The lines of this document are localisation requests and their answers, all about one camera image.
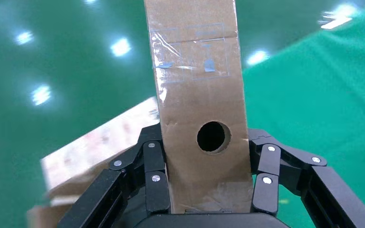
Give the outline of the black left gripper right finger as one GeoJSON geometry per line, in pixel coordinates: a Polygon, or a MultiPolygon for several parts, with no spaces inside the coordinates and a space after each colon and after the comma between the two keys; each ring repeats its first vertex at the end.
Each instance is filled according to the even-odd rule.
{"type": "Polygon", "coordinates": [[[262,129],[248,129],[256,175],[251,212],[275,217],[279,186],[301,198],[317,228],[365,228],[365,205],[324,157],[282,144],[262,129]]]}

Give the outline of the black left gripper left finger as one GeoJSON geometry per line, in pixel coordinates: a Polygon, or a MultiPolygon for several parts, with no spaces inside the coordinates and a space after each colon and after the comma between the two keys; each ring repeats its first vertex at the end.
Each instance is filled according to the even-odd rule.
{"type": "Polygon", "coordinates": [[[116,156],[58,222],[59,228],[111,228],[128,200],[145,189],[146,214],[170,211],[160,124],[140,131],[136,145],[116,156]]]}

